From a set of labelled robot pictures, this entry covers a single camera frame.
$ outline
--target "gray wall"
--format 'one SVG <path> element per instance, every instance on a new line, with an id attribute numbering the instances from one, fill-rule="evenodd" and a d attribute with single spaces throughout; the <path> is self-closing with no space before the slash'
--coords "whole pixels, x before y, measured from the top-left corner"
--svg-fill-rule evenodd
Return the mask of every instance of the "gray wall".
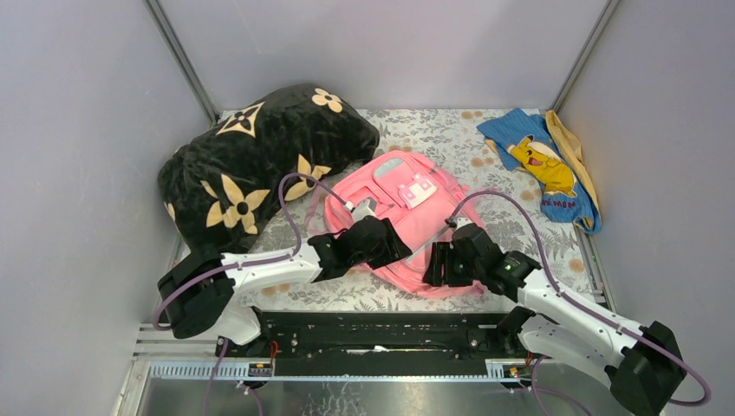
<path id="1" fill-rule="evenodd" d="M 0 413 L 109 414 L 206 128 L 141 1 L 0 3 Z"/>
<path id="2" fill-rule="evenodd" d="M 299 81 L 365 108 L 546 108 L 605 1 L 162 3 L 220 108 Z"/>
<path id="3" fill-rule="evenodd" d="M 562 111 L 600 193 L 620 311 L 669 325 L 732 414 L 735 3 L 625 2 Z M 697 399 L 687 380 L 677 393 Z"/>

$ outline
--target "yellow fabric strap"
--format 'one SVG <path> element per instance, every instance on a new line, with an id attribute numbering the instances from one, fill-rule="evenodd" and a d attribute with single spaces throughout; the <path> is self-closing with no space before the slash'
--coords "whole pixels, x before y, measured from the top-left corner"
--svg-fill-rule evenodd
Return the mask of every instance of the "yellow fabric strap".
<path id="1" fill-rule="evenodd" d="M 582 161 L 582 143 L 571 131 L 567 130 L 567 127 L 562 124 L 554 110 L 546 112 L 546 128 L 551 134 L 551 139 L 556 143 L 556 147 L 559 148 L 559 152 L 574 170 L 599 212 L 600 206 L 597 204 L 597 193 Z"/>

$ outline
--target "metal floor plate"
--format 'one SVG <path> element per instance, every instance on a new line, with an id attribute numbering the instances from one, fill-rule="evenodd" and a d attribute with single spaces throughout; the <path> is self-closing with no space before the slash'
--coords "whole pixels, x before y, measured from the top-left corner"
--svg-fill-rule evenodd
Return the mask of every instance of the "metal floor plate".
<path id="1" fill-rule="evenodd" d="M 556 363 L 542 364 L 541 385 L 570 394 L 595 416 L 627 415 L 599 383 Z M 151 377 L 146 384 L 139 416 L 199 416 L 204 404 L 205 380 Z M 543 415 L 530 393 L 513 394 L 494 382 L 364 382 L 270 381 L 257 390 L 266 416 L 504 416 Z M 553 415 L 583 413 L 554 397 L 544 397 Z M 210 416 L 257 415 L 251 394 L 236 389 L 231 380 L 215 381 L 210 393 Z"/>

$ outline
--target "cable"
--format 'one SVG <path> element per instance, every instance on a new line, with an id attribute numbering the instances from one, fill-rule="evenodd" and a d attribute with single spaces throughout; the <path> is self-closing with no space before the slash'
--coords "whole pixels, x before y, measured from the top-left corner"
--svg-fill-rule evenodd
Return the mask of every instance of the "cable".
<path id="1" fill-rule="evenodd" d="M 278 342 L 271 341 L 270 342 L 270 375 L 273 376 L 274 368 L 273 368 L 273 360 L 276 359 L 276 355 L 278 354 Z"/>
<path id="2" fill-rule="evenodd" d="M 219 371 L 219 365 L 222 364 L 222 359 L 224 358 L 224 353 L 227 352 L 227 347 L 230 346 L 230 340 L 227 338 L 224 338 L 224 343 L 222 344 L 222 350 L 219 352 L 219 357 L 217 357 L 217 362 L 214 363 L 214 368 L 211 371 L 211 374 L 209 374 L 209 380 L 207 381 L 207 388 L 205 390 L 205 403 L 202 405 L 202 416 L 206 416 L 206 407 L 207 403 L 209 403 L 209 392 L 211 390 L 211 384 L 214 381 L 214 377 L 217 375 L 217 372 Z"/>
<path id="3" fill-rule="evenodd" d="M 564 393 L 560 393 L 560 392 L 557 392 L 555 390 L 551 390 L 551 389 L 548 389 L 548 388 L 534 387 L 534 381 L 533 381 L 533 379 L 530 379 L 530 380 L 529 379 L 518 379 L 518 380 L 519 380 L 518 384 L 521 386 L 519 388 L 512 388 L 511 390 L 507 390 L 507 389 L 504 389 L 504 390 L 493 390 L 493 391 L 490 391 L 490 392 L 485 392 L 485 394 L 503 394 L 503 393 L 505 393 L 505 394 L 514 394 L 514 393 L 530 393 L 530 392 L 533 392 L 534 393 L 534 398 L 536 399 L 536 401 L 538 402 L 538 404 L 541 405 L 541 409 L 543 410 L 544 414 L 546 414 L 547 416 L 550 415 L 549 414 L 549 411 L 548 411 L 548 409 L 546 409 L 546 407 L 544 407 L 541 404 L 541 400 L 538 397 L 538 394 L 537 393 L 550 394 L 552 396 L 558 397 L 559 399 L 567 400 L 569 403 L 571 403 L 571 404 L 579 407 L 580 410 L 582 410 L 588 416 L 592 416 L 592 412 L 587 407 L 585 407 L 585 405 L 583 405 L 578 400 L 576 400 L 576 399 L 574 399 L 572 397 L 569 397 L 568 395 L 566 395 Z M 520 383 L 521 380 L 530 381 L 531 382 L 531 387 L 524 386 L 522 383 Z"/>
<path id="4" fill-rule="evenodd" d="M 257 415 L 263 416 L 263 402 L 260 400 L 260 396 L 257 395 L 254 388 L 251 388 L 250 386 L 245 386 L 245 394 L 251 394 L 255 398 L 255 402 L 257 403 Z"/>
<path id="5" fill-rule="evenodd" d="M 579 303 L 576 299 L 574 299 L 573 297 L 569 296 L 567 293 L 565 293 L 564 291 L 561 290 L 561 288 L 559 287 L 559 283 L 557 283 L 556 280 L 554 280 L 554 277 L 553 277 L 553 275 L 551 273 L 551 267 L 549 266 L 549 260 L 546 258 L 546 254 L 543 252 L 543 243 L 541 242 L 541 236 L 539 235 L 536 226 L 533 224 L 533 221 L 531 221 L 531 219 L 530 219 L 530 217 L 528 215 L 528 212 L 526 212 L 526 210 L 524 210 L 524 208 L 515 199 L 509 197 L 508 195 L 505 195 L 502 192 L 496 192 L 496 191 L 490 191 L 490 190 L 475 192 L 475 193 L 473 193 L 473 194 L 468 195 L 467 197 L 465 197 L 465 199 L 462 199 L 462 201 L 457 205 L 457 208 L 454 209 L 454 212 L 452 212 L 452 215 L 450 216 L 450 218 L 451 219 L 454 219 L 454 217 L 457 215 L 457 213 L 459 212 L 459 210 L 462 209 L 462 207 L 466 204 L 466 202 L 468 200 L 470 200 L 472 198 L 475 198 L 475 197 L 478 197 L 480 195 L 496 195 L 496 196 L 502 197 L 505 200 L 511 202 L 513 205 L 515 205 L 516 208 L 518 208 L 518 210 L 521 212 L 521 214 L 523 214 L 523 216 L 526 219 L 526 222 L 528 223 L 531 231 L 533 231 L 533 237 L 536 239 L 536 244 L 538 246 L 538 253 L 539 253 L 540 257 L 541 257 L 541 263 L 543 264 L 543 271 L 546 273 L 546 278 L 549 281 L 549 284 L 551 285 L 551 287 L 554 288 L 554 291 L 557 294 L 559 294 L 559 296 L 561 296 L 567 302 L 571 303 L 577 309 L 581 310 L 582 312 L 586 313 L 587 315 L 592 316 L 597 321 L 604 323 L 605 325 L 611 327 L 612 329 L 614 329 L 616 331 L 619 330 L 623 334 L 625 334 L 627 336 L 630 336 L 631 338 L 635 339 L 636 341 L 642 342 L 643 344 L 645 344 L 646 346 L 652 348 L 653 350 L 655 350 L 659 354 L 662 354 L 663 356 L 665 356 L 669 360 L 673 361 L 677 366 L 683 368 L 687 373 L 689 373 L 702 386 L 702 389 L 704 390 L 704 395 L 699 400 L 695 400 L 695 401 L 684 401 L 684 400 L 670 399 L 668 401 L 669 403 L 674 404 L 674 405 L 677 405 L 677 406 L 686 406 L 686 407 L 703 406 L 703 405 L 709 403 L 709 401 L 712 399 L 712 389 L 710 388 L 709 384 L 707 384 L 707 382 L 705 381 L 704 377 L 701 376 L 701 374 L 699 374 L 696 371 L 694 371 L 694 369 L 691 368 L 691 367 L 689 367 L 689 365 L 687 365 L 682 359 L 680 359 L 679 357 L 677 357 L 674 354 L 669 353 L 664 348 L 659 347 L 658 345 L 656 345 L 652 341 L 649 341 L 646 338 L 643 338 L 642 336 L 636 334 L 635 332 L 631 331 L 628 328 L 622 327 L 622 328 L 618 329 L 618 325 L 614 321 L 608 319 L 607 317 L 605 317 L 603 315 L 600 315 L 596 311 L 594 311 L 594 310 L 586 307 L 585 305 Z"/>
<path id="6" fill-rule="evenodd" d="M 293 172 L 289 173 L 286 176 L 284 176 L 281 179 L 281 182 L 278 184 L 278 200 L 281 204 L 281 209 L 283 210 L 283 215 L 286 217 L 286 220 L 289 222 L 289 225 L 291 226 L 291 229 L 293 229 L 294 234 L 296 234 L 296 246 L 294 247 L 294 251 L 291 254 L 283 254 L 278 257 L 272 257 L 272 258 L 265 258 L 262 260 L 253 260 L 249 262 L 242 262 L 242 263 L 232 263 L 232 264 L 223 264 L 219 267 L 216 267 L 212 270 L 208 270 L 205 273 L 202 273 L 199 276 L 194 277 L 189 282 L 184 283 L 179 287 L 178 289 L 174 290 L 164 301 L 153 311 L 153 317 L 151 318 L 151 323 L 154 328 L 156 328 L 158 331 L 169 331 L 171 330 L 171 325 L 169 326 L 162 326 L 160 321 L 160 316 L 163 314 L 163 311 L 166 310 L 168 305 L 171 304 L 177 297 L 179 297 L 182 293 L 186 292 L 191 286 L 194 286 L 195 284 L 198 284 L 199 282 L 202 282 L 208 277 L 217 275 L 218 273 L 221 273 L 223 271 L 232 270 L 232 269 L 242 269 L 244 267 L 251 267 L 251 266 L 260 266 L 264 264 L 271 264 L 271 263 L 277 263 L 282 260 L 288 260 L 295 256 L 299 250 L 302 247 L 302 238 L 301 233 L 298 230 L 298 226 L 296 226 L 296 222 L 294 221 L 293 217 L 291 217 L 291 214 L 289 213 L 289 210 L 286 208 L 286 200 L 283 196 L 283 187 L 285 186 L 285 183 L 287 180 L 295 177 L 303 177 L 306 179 L 310 179 L 312 182 L 315 182 L 317 185 L 321 186 L 327 192 L 332 194 L 335 198 L 337 198 L 340 203 L 343 205 L 347 205 L 347 201 L 345 201 L 343 198 L 341 198 L 339 195 L 337 195 L 334 191 L 332 191 L 332 188 L 330 188 L 328 185 L 323 184 L 321 181 L 317 180 L 314 177 L 311 177 L 309 175 L 305 175 L 303 173 L 299 172 Z"/>
<path id="7" fill-rule="evenodd" d="M 546 357 L 543 355 L 539 356 L 538 359 L 536 360 L 536 363 L 533 365 L 533 370 L 531 370 L 530 372 L 530 390 L 531 392 L 533 392 L 533 396 L 536 398 L 536 402 L 541 407 L 543 414 L 545 414 L 546 416 L 551 415 L 551 413 L 549 412 L 549 409 L 547 409 L 546 406 L 541 401 L 541 396 L 539 395 L 539 393 L 551 394 L 552 396 L 556 396 L 558 398 L 567 400 L 568 402 L 582 409 L 582 411 L 585 412 L 587 416 L 592 416 L 592 412 L 587 407 L 585 407 L 582 403 L 577 401 L 576 399 L 569 397 L 568 395 L 564 393 L 557 392 L 556 390 L 538 387 L 536 385 L 537 383 L 536 371 L 538 370 L 538 365 L 541 364 L 541 361 L 543 361 L 544 358 Z"/>

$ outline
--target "metal frame edge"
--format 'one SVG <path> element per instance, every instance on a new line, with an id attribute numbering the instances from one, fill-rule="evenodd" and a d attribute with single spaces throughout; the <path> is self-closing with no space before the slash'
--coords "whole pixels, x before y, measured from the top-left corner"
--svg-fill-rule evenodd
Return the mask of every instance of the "metal frame edge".
<path id="1" fill-rule="evenodd" d="M 194 97 L 202 107 L 202 111 L 214 126 L 217 124 L 218 111 L 214 107 L 214 103 L 212 103 L 209 94 L 206 92 L 204 84 L 199 79 L 197 71 L 194 70 L 192 61 L 189 59 L 189 56 L 184 50 L 184 46 L 176 35 L 176 31 L 173 29 L 163 5 L 160 3 L 160 0 L 143 0 L 143 3 L 151 13 L 153 22 L 159 28 L 161 37 L 166 41 L 166 44 L 171 51 L 171 55 L 173 55 L 173 59 L 176 61 L 177 65 L 179 65 L 181 74 L 186 78 L 186 82 L 188 82 L 189 87 L 192 88 Z"/>
<path id="2" fill-rule="evenodd" d="M 554 110 L 557 114 L 562 111 L 564 105 L 567 103 L 567 99 L 569 98 L 572 89 L 574 89 L 576 81 L 579 79 L 579 75 L 582 73 L 584 67 L 587 65 L 589 57 L 594 52 L 598 42 L 602 38 L 602 34 L 608 27 L 610 20 L 612 20 L 615 12 L 618 10 L 622 3 L 623 0 L 608 0 L 605 3 L 605 6 L 602 8 L 602 12 L 600 13 L 600 16 L 597 17 L 597 22 L 595 23 L 595 26 L 589 33 L 587 41 L 585 41 L 584 45 L 582 46 L 582 50 L 579 52 L 579 55 L 577 56 L 574 65 L 572 65 L 572 69 L 567 75 L 567 79 L 564 80 L 564 84 L 562 84 L 562 89 L 559 90 L 559 94 L 556 96 L 556 98 L 554 99 L 554 103 L 551 105 L 551 109 Z"/>

